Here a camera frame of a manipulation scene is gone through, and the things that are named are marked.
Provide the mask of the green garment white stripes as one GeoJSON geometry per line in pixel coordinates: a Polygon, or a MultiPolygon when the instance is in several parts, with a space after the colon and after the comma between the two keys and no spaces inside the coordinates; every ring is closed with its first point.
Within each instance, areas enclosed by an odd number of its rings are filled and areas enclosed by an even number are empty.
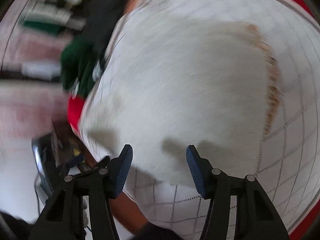
{"type": "Polygon", "coordinates": [[[104,55],[115,24],[106,19],[89,20],[83,31],[64,48],[60,56],[63,89],[87,98],[104,70],[104,55]]]}

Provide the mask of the black garment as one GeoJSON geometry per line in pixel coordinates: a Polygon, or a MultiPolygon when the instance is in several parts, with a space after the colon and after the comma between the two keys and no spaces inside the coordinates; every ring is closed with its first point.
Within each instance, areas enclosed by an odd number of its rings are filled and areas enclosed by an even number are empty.
{"type": "Polygon", "coordinates": [[[91,0],[85,7],[86,24],[81,36],[93,44],[101,59],[126,4],[127,0],[91,0]]]}

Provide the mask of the white fluffy garment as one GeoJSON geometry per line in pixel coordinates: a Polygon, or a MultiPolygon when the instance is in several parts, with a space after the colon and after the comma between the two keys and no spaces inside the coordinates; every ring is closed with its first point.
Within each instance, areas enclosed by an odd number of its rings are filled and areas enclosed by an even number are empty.
{"type": "Polygon", "coordinates": [[[277,79],[272,50],[246,22],[148,24],[127,32],[80,123],[91,152],[117,155],[153,178],[191,185],[185,152],[227,174],[253,173],[277,79]]]}

